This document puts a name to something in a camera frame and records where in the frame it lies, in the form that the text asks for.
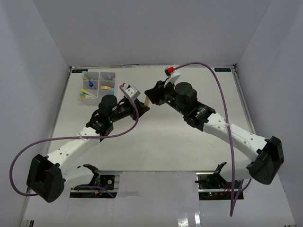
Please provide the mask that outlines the white marker orange cap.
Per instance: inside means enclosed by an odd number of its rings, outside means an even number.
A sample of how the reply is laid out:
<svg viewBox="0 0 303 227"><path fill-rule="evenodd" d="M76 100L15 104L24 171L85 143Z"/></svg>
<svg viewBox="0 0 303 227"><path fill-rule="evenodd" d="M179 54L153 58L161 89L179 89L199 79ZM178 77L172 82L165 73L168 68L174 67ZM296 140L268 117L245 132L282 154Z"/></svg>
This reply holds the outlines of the white marker orange cap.
<svg viewBox="0 0 303 227"><path fill-rule="evenodd" d="M81 98L87 98L87 99L96 99L95 97L92 97L92 96L84 94L84 93L80 93L80 97Z"/></svg>

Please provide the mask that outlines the white left organizer box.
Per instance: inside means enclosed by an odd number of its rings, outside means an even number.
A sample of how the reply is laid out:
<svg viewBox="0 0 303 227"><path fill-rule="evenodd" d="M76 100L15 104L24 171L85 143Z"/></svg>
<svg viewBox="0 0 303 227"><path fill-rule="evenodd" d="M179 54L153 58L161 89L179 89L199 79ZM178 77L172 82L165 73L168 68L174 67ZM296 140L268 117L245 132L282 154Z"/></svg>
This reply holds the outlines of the white left organizer box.
<svg viewBox="0 0 303 227"><path fill-rule="evenodd" d="M80 98L86 105L98 105L98 85L99 85L99 73L82 71L82 88L80 90Z"/></svg>

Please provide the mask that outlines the yellow highlighter body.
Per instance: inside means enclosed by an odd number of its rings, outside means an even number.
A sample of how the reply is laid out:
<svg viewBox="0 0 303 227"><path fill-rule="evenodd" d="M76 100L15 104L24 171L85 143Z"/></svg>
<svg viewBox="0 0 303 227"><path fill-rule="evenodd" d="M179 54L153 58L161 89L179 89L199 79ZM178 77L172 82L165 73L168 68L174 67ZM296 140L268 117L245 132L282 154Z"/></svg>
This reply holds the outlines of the yellow highlighter body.
<svg viewBox="0 0 303 227"><path fill-rule="evenodd" d="M149 106L150 100L148 98L148 96L145 97L145 101L144 101L144 105L145 106Z"/></svg>

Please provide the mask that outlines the white right organizer box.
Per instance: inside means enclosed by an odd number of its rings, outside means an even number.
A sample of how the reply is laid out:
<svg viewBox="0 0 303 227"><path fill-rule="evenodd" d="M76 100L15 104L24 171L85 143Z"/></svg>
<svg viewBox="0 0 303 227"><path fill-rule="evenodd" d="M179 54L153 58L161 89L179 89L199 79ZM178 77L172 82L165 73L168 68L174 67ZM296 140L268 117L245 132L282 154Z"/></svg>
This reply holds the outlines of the white right organizer box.
<svg viewBox="0 0 303 227"><path fill-rule="evenodd" d="M116 74L114 72L100 72L97 79L97 105L106 95L115 94Z"/></svg>

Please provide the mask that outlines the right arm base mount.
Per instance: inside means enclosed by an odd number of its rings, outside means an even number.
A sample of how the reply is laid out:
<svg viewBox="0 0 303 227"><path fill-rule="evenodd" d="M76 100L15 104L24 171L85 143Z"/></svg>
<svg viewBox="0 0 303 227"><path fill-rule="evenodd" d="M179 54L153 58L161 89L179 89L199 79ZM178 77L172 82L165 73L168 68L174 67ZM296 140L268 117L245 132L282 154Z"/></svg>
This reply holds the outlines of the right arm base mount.
<svg viewBox="0 0 303 227"><path fill-rule="evenodd" d="M232 183L226 181L221 175L221 170L227 164L218 164L214 172L196 173L195 183L198 187L200 201L226 201L232 197Z"/></svg>

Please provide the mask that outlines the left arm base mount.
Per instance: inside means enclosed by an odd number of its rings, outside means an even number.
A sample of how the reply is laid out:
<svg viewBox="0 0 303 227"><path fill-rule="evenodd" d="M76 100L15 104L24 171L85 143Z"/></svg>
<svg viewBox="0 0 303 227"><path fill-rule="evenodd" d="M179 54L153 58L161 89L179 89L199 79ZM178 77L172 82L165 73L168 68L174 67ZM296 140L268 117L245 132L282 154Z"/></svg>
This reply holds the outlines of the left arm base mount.
<svg viewBox="0 0 303 227"><path fill-rule="evenodd" d="M102 172L91 164L77 167L77 173L71 177L71 197L75 198L109 198L117 195L118 175Z"/></svg>

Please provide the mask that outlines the thin yellow highlighter pen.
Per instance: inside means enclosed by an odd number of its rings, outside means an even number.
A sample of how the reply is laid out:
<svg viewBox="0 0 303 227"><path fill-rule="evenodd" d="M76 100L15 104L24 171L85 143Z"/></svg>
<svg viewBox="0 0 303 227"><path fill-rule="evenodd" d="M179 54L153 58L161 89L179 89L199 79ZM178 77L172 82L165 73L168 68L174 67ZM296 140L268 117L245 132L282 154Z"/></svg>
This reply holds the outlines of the thin yellow highlighter pen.
<svg viewBox="0 0 303 227"><path fill-rule="evenodd" d="M83 80L91 80L91 78L86 74L86 72L82 73L82 79Z"/></svg>

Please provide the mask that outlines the aluminium table edge rail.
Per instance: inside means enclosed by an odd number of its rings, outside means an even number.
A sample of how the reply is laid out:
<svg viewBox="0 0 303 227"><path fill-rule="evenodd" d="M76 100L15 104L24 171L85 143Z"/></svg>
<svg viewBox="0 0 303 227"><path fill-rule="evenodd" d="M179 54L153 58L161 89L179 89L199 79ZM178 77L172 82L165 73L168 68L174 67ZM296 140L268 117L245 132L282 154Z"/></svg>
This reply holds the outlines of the aluminium table edge rail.
<svg viewBox="0 0 303 227"><path fill-rule="evenodd" d="M240 86L239 77L236 72L236 67L232 66L232 74L236 84L236 88L240 97L242 108L247 122L247 129L236 126L234 122L230 123L232 131L233 147L242 152L247 159L235 162L236 175L248 175L247 167L255 161L258 156L258 151L262 150L266 145L266 139L255 135L255 129L248 111L248 107Z"/></svg>

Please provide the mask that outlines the blue cap spray bottle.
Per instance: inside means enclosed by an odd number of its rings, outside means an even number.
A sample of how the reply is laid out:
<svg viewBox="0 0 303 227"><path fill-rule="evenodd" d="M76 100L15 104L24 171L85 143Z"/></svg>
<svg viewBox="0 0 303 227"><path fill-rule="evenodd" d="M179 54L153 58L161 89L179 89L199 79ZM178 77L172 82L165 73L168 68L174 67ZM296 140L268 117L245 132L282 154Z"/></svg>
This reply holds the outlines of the blue cap spray bottle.
<svg viewBox="0 0 303 227"><path fill-rule="evenodd" d="M96 89L96 87L95 87L94 83L92 82L92 80L89 80L88 84L89 84L90 89Z"/></svg>

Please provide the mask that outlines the white marker yellow cap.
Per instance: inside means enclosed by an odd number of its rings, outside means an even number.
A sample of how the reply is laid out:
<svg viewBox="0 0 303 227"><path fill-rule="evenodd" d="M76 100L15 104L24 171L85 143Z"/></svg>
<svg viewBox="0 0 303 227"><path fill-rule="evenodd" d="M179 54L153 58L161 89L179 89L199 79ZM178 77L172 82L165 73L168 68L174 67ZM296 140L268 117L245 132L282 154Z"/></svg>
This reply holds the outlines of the white marker yellow cap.
<svg viewBox="0 0 303 227"><path fill-rule="evenodd" d="M81 92L84 93L84 94L86 94L86 95L88 95L88 96L92 96L92 97L96 98L96 96L94 94L92 94L91 92L89 92L89 91L87 91L85 89L81 89Z"/></svg>

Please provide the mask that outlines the black left table logo label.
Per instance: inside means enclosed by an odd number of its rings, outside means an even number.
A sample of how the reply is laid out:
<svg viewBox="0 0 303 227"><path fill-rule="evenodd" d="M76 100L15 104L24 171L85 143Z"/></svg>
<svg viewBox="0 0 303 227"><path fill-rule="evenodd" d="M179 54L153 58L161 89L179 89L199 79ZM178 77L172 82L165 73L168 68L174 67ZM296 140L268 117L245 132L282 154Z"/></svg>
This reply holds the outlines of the black left table logo label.
<svg viewBox="0 0 303 227"><path fill-rule="evenodd" d="M73 69L71 72L72 72L72 73L88 72L88 69Z"/></svg>

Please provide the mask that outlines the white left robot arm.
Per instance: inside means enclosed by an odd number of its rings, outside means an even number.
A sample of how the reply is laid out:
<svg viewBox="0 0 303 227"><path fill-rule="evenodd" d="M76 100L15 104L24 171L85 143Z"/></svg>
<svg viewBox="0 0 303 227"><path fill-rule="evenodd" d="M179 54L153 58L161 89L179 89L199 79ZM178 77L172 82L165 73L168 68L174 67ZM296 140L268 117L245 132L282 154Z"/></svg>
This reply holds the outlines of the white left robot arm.
<svg viewBox="0 0 303 227"><path fill-rule="evenodd" d="M101 99L79 135L46 156L36 155L30 165L27 186L46 202L55 201L69 181L68 168L90 148L99 144L114 129L113 123L130 116L134 121L149 111L138 99L130 102L126 97L118 101L114 95Z"/></svg>

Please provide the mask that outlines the yellow masking tape roll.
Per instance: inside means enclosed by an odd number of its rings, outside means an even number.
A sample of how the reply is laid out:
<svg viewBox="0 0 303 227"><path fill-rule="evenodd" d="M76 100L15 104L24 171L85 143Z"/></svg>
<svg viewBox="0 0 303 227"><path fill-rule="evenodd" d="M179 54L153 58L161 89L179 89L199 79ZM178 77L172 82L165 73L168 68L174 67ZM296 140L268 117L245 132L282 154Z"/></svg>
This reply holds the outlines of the yellow masking tape roll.
<svg viewBox="0 0 303 227"><path fill-rule="evenodd" d="M111 90L112 87L109 87L109 86L100 86L99 89L102 89L102 90Z"/></svg>

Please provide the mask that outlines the black table logo label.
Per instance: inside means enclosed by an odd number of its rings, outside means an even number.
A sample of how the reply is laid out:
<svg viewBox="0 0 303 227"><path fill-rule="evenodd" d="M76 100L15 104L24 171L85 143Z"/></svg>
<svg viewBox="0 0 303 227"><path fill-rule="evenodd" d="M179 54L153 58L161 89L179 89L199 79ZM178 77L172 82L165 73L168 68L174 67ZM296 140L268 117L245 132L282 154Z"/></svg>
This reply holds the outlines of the black table logo label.
<svg viewBox="0 0 303 227"><path fill-rule="evenodd" d="M231 72L230 68L214 68L215 72Z"/></svg>
<svg viewBox="0 0 303 227"><path fill-rule="evenodd" d="M72 72L72 73L88 72L88 69L73 69L71 72Z"/></svg>

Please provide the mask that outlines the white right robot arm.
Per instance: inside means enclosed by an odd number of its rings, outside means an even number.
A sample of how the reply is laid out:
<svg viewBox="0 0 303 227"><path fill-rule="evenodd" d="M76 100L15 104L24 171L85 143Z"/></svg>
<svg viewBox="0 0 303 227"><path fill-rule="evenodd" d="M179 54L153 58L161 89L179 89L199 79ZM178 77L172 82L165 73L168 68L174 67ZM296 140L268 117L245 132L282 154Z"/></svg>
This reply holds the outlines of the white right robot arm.
<svg viewBox="0 0 303 227"><path fill-rule="evenodd" d="M187 82L173 85L158 81L145 94L154 105L168 104L183 115L189 126L220 138L247 157L231 167L225 162L218 165L213 173L218 188L226 188L232 180L242 179L254 179L265 185L272 183L284 162L279 138L267 139L228 124L214 109L198 101L197 91Z"/></svg>

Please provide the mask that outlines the white organizer box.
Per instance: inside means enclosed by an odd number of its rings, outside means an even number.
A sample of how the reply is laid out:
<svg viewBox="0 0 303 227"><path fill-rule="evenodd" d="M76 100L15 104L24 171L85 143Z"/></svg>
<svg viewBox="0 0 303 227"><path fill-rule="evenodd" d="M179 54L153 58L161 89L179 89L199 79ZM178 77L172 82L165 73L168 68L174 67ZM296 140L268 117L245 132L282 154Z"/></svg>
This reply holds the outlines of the white organizer box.
<svg viewBox="0 0 303 227"><path fill-rule="evenodd" d="M106 95L115 94L116 74L114 72L100 72L97 79L97 105Z"/></svg>
<svg viewBox="0 0 303 227"><path fill-rule="evenodd" d="M98 85L99 85L99 73L82 71L82 88L80 90L80 98L86 105L98 105Z"/></svg>

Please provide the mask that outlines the white front cover panel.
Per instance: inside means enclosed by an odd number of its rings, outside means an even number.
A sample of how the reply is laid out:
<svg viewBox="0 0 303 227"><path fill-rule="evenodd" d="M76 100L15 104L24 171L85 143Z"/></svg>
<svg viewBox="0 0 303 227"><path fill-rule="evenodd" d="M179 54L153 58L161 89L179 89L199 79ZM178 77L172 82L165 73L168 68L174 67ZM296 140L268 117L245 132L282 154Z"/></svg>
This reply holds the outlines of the white front cover panel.
<svg viewBox="0 0 303 227"><path fill-rule="evenodd" d="M28 200L23 216L36 227L283 227L294 225L279 179L251 182L230 213L230 201L201 201L194 173L124 172L114 199Z"/></svg>

